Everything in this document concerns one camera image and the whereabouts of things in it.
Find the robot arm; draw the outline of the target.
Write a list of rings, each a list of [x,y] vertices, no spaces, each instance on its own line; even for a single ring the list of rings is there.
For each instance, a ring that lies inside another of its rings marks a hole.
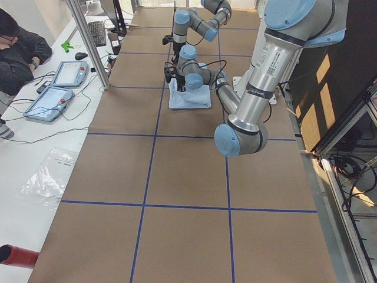
[[[201,5],[213,14],[213,18],[205,21],[195,9],[178,9],[174,11],[173,26],[170,35],[162,39],[163,45],[173,43],[173,64],[177,64],[181,48],[187,44],[187,33],[191,28],[206,41],[212,42],[219,33],[219,28],[227,24],[232,17],[232,8],[228,1],[201,1]]]
[[[295,52],[341,42],[345,36],[347,1],[267,1],[259,32],[262,49],[242,78],[242,90],[233,88],[222,70],[210,70],[196,60],[197,50],[187,43],[193,30],[207,41],[232,17],[227,1],[203,1],[213,14],[204,20],[193,9],[179,9],[173,18],[172,33],[163,43],[172,43],[174,58],[164,69],[172,109],[208,108],[210,90],[218,96],[228,114],[214,132],[218,151],[236,157],[261,151],[268,140],[262,114],[279,85]]]

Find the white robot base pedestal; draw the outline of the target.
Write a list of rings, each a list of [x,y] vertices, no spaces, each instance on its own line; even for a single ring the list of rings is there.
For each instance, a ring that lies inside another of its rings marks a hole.
[[[263,86],[257,82],[250,82],[250,78],[253,76],[254,64],[250,62],[250,67],[242,76],[235,76],[232,78],[233,89],[236,92],[239,99],[242,98],[242,95],[247,87],[247,84],[250,83],[252,86],[256,87],[259,90],[263,90]]]

